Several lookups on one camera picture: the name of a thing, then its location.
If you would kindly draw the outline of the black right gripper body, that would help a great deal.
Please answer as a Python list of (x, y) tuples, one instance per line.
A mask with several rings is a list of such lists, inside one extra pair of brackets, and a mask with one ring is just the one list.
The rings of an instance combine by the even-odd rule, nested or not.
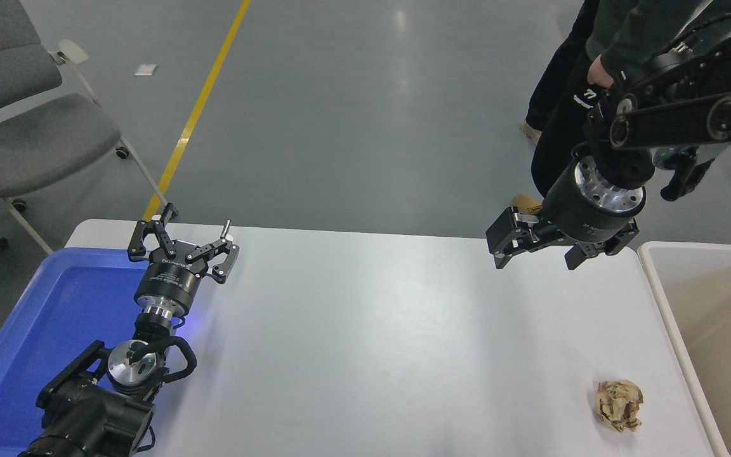
[(543, 201), (539, 236), (624, 245), (633, 239), (633, 190), (613, 185), (594, 162), (572, 162)]

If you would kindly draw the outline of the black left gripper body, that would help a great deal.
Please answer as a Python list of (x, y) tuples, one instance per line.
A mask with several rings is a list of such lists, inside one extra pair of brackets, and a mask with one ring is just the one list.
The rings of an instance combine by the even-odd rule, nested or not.
[(175, 303), (175, 314), (188, 314), (207, 271), (205, 260), (187, 263), (187, 255), (196, 245), (175, 245), (175, 257), (166, 256), (167, 249), (159, 247), (151, 252), (150, 264), (135, 292), (135, 302), (146, 306), (151, 297), (162, 297)]

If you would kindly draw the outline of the person's hand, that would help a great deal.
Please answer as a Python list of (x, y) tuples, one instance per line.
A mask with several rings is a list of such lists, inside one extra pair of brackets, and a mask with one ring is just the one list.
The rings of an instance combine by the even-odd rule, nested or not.
[(613, 76), (607, 72), (602, 63), (602, 55), (598, 55), (587, 70), (587, 83), (591, 86), (598, 86), (610, 89), (613, 86)]

